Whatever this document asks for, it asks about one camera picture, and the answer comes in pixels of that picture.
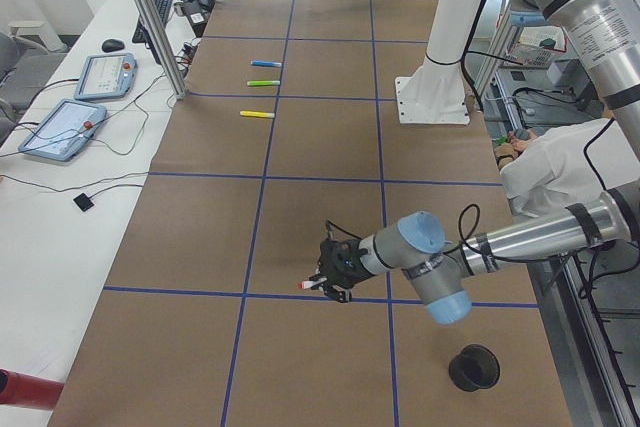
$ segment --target white pillar base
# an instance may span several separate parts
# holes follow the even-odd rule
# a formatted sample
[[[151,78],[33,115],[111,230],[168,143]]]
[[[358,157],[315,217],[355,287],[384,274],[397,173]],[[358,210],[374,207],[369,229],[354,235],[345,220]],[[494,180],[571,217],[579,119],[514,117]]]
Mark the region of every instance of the white pillar base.
[[[442,66],[427,60],[412,77],[397,77],[395,87],[401,124],[469,123],[458,65]]]

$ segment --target table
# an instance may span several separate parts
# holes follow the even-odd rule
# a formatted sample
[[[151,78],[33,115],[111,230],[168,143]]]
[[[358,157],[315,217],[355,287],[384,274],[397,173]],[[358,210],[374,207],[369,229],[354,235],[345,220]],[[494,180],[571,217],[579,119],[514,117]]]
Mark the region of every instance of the table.
[[[132,91],[118,101],[103,102],[110,113],[122,109],[162,74],[142,44],[132,44],[138,13],[133,0],[107,0],[71,49],[51,82],[77,78],[88,55],[101,53],[105,39],[125,42],[138,62]],[[193,39],[185,18],[173,16],[166,29],[174,52]],[[72,98],[75,83],[44,91],[23,118],[42,120],[61,98]],[[0,172],[56,188],[84,185],[130,172],[146,172],[157,150],[175,101],[166,79],[160,79],[138,102],[149,113],[144,134],[130,155],[118,156],[91,142],[68,164],[45,163],[23,154],[0,158]],[[130,106],[97,132],[114,149],[132,145],[144,114]],[[28,131],[15,131],[0,155],[15,152]],[[72,199],[118,183],[142,184],[145,175],[84,190],[50,193],[3,179],[0,182],[2,295],[0,344],[2,368],[64,381],[76,356],[104,280],[138,199],[139,188],[112,189],[81,212]],[[50,412],[0,407],[0,425],[45,425]]]
[[[478,113],[398,122],[436,4],[220,0],[51,427],[571,425],[524,267],[465,279],[476,308],[448,327],[399,273],[348,306],[296,287],[326,219],[368,235],[424,209],[456,239],[473,201],[479,231],[511,221]],[[447,373],[470,343],[502,367],[478,395]]]

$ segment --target white pillar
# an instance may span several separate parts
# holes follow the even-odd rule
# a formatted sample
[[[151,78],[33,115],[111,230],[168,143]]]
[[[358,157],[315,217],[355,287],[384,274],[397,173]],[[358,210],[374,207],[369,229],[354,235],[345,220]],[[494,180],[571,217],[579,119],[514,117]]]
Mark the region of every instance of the white pillar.
[[[427,47],[428,56],[412,77],[396,79],[398,114],[403,124],[468,124],[460,64],[481,0],[439,0]]]

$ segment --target aluminum rail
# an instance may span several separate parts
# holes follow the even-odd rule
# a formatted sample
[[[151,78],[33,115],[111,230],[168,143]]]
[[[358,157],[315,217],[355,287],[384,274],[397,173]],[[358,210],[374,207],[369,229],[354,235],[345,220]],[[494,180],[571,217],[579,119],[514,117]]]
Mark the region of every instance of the aluminum rail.
[[[149,33],[160,64],[171,83],[176,99],[183,99],[187,89],[184,79],[182,78],[182,73],[180,69],[178,69],[178,64],[171,50],[171,44],[165,33],[164,25],[160,20],[155,3],[153,0],[134,0],[134,2],[140,12],[142,23]]]

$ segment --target grid line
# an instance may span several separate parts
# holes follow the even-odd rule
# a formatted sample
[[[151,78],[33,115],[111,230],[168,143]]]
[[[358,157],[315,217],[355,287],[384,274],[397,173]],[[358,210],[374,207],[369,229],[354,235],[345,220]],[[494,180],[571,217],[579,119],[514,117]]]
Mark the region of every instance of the grid line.
[[[243,99],[298,99],[298,100],[352,100],[360,102],[395,102],[395,99],[376,99],[373,97],[330,97],[321,95],[260,95],[260,94],[205,94],[200,92],[189,92],[189,95],[195,97],[213,97],[213,98],[243,98]]]
[[[229,377],[227,379],[227,389],[225,392],[225,399],[224,399],[224,405],[223,405],[223,409],[222,409],[222,415],[220,418],[220,427],[225,427],[226,423],[227,423],[227,416],[229,414],[229,404],[230,404],[230,400],[231,400],[231,389],[233,387],[233,377],[235,374],[235,365],[236,365],[236,361],[238,358],[238,349],[240,346],[240,336],[242,334],[242,323],[243,323],[243,319],[244,319],[244,312],[245,312],[245,308],[246,308],[246,303],[247,303],[247,292],[249,290],[249,281],[251,278],[251,270],[252,270],[252,264],[253,264],[253,255],[255,253],[255,247],[256,247],[256,241],[257,241],[257,236],[258,236],[258,228],[260,226],[260,217],[261,217],[261,213],[262,213],[262,202],[264,200],[264,191],[265,191],[265,186],[267,183],[267,171],[269,169],[269,158],[270,158],[270,154],[271,154],[271,146],[273,143],[273,136],[274,136],[274,132],[275,132],[275,125],[276,125],[276,119],[277,119],[277,113],[278,113],[278,104],[280,102],[280,89],[282,86],[282,78],[284,75],[284,70],[286,67],[286,58],[287,58],[287,47],[289,45],[289,35],[291,34],[291,24],[293,23],[293,12],[294,12],[294,8],[295,8],[295,3],[296,0],[291,0],[291,11],[289,12],[289,25],[287,27],[287,38],[285,40],[284,43],[284,51],[282,53],[282,68],[280,69],[280,83],[278,85],[278,88],[276,90],[276,101],[275,101],[275,105],[273,108],[273,113],[275,114],[275,117],[273,119],[273,121],[271,122],[271,129],[269,130],[269,141],[267,143],[267,153],[265,155],[265,159],[264,159],[264,168],[262,171],[262,177],[261,177],[261,183],[260,183],[260,194],[258,196],[258,206],[256,208],[256,216],[255,216],[255,221],[254,221],[254,225],[253,225],[253,233],[252,233],[252,237],[251,237],[251,247],[249,249],[249,258],[247,260],[247,270],[245,273],[245,278],[244,278],[244,286],[242,288],[242,300],[240,302],[240,312],[238,313],[238,323],[236,325],[236,334],[235,334],[235,339],[234,339],[234,343],[233,343],[233,351],[232,351],[232,355],[231,355],[231,362],[230,362],[230,366],[229,366]]]
[[[270,41],[283,41],[287,40],[286,37],[251,37],[245,35],[203,35],[202,39],[221,39],[221,40],[270,40]],[[330,39],[324,37],[292,37],[289,40],[295,40],[298,42],[371,42],[371,39]],[[419,44],[427,45],[426,40],[376,40],[379,44]]]
[[[502,187],[499,182],[473,182],[456,180],[401,180],[401,179],[356,179],[341,177],[296,177],[283,175],[243,175],[243,174],[216,174],[216,173],[193,173],[193,172],[157,172],[150,171],[149,175],[158,177],[211,177],[222,179],[250,179],[250,180],[279,180],[294,182],[350,182],[361,184],[408,184],[408,185],[443,185],[443,186],[465,186],[465,187]]]
[[[161,294],[161,295],[184,295],[194,297],[221,297],[236,299],[261,299],[261,300],[289,300],[307,302],[333,302],[327,297],[310,297],[305,295],[288,294],[265,294],[255,292],[224,292],[208,290],[189,289],[156,289],[146,287],[124,287],[119,285],[105,285],[102,290],[108,292],[121,292],[128,294]],[[422,302],[417,299],[388,299],[376,297],[355,297],[354,304],[391,304],[391,305],[416,305],[421,306]],[[474,307],[493,309],[538,309],[538,304],[530,302],[473,302]]]
[[[369,0],[369,16],[371,22],[371,53],[373,56],[373,85],[376,96],[376,129],[378,134],[378,162],[380,166],[380,195],[382,200],[382,225],[387,226],[387,201],[384,183],[384,155],[382,144],[382,122],[380,119],[380,101],[378,89],[378,62],[376,58],[376,32],[375,19],[373,14],[373,0]],[[400,427],[400,406],[398,402],[398,371],[396,362],[396,338],[393,321],[393,304],[390,302],[393,298],[391,273],[386,273],[386,289],[387,289],[387,319],[389,322],[389,367],[391,369],[391,400],[393,408],[393,424],[394,427]]]

